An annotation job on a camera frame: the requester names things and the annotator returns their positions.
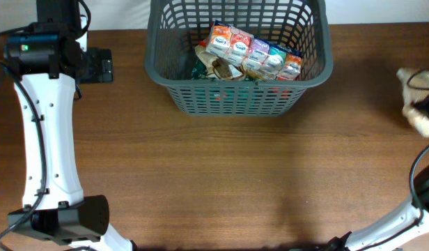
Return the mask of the beige paper pouch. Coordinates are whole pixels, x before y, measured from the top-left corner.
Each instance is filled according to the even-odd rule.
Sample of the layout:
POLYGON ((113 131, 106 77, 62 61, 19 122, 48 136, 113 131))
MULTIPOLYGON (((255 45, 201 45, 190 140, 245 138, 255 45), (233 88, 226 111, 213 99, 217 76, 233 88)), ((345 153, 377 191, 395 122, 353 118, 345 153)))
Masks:
POLYGON ((429 71, 400 68, 396 76, 402 86, 403 116, 422 137, 429 138, 429 71))

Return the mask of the green Nescafe coffee bag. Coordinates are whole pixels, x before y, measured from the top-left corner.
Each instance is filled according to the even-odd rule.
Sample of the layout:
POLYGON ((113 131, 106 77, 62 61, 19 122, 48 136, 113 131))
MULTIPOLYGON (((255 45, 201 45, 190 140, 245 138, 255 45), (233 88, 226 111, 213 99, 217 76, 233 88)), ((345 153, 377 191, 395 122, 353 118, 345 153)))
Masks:
POLYGON ((243 66, 236 67, 216 56, 204 60, 198 58, 195 66, 193 67, 191 79, 254 81, 254 78, 248 75, 243 66))

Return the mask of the beige Pantree snack bag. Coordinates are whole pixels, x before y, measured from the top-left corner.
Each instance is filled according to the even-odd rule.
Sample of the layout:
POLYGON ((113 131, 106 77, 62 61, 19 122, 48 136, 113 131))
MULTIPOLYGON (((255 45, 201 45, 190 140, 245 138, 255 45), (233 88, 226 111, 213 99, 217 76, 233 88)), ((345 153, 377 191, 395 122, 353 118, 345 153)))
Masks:
POLYGON ((207 53, 204 46, 198 45, 194 51, 197 60, 192 70, 192 79, 240 81, 247 76, 243 65, 234 66, 223 58, 207 53))

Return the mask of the orange spaghetti packet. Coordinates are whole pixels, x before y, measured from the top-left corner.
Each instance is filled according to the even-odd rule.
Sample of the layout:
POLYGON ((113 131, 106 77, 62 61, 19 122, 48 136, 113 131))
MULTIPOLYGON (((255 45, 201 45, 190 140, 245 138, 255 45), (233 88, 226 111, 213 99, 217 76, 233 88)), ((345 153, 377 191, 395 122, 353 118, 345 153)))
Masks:
MULTIPOLYGON (((206 40, 199 45, 204 46, 206 51, 206 40)), ((239 63, 235 62, 236 59, 232 54, 218 57, 234 66, 243 65, 254 81, 292 81, 297 79, 302 71, 301 52, 257 38, 251 40, 245 56, 238 59, 239 63)))

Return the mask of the Kleenex tissue multipack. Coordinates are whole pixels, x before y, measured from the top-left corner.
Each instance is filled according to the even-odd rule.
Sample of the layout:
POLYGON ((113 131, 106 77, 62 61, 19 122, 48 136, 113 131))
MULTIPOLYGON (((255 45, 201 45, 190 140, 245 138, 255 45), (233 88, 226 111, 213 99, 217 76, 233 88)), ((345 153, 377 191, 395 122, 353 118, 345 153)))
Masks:
POLYGON ((210 29, 204 52, 215 56, 212 73, 221 79, 220 69, 230 71, 229 79, 248 75, 253 79, 296 79, 302 71, 302 54, 266 40, 234 26, 215 21, 210 29))

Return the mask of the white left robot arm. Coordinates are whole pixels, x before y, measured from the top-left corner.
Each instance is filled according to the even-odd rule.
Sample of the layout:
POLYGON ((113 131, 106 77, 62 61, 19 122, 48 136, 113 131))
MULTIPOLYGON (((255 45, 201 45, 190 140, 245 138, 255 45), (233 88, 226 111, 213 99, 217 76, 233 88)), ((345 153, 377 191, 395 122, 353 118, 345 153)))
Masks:
POLYGON ((10 32, 3 71, 22 110, 26 184, 8 232, 69 250, 135 250, 110 223, 102 195, 86 196, 75 161, 72 107, 79 83, 110 82, 111 52, 88 48, 91 12, 83 1, 38 1, 37 20, 10 32))

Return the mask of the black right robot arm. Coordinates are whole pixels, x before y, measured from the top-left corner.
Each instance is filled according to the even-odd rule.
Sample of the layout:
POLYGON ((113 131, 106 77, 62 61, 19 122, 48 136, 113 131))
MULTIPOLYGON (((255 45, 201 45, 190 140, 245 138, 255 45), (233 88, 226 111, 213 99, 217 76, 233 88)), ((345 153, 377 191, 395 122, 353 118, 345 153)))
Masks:
MULTIPOLYGON (((424 137, 429 137, 429 70, 416 72, 401 68, 403 113, 424 137)), ((409 171, 409 197, 377 222, 328 242, 325 250, 395 250, 429 233, 429 165, 415 171, 429 152, 429 145, 416 157, 409 171)))

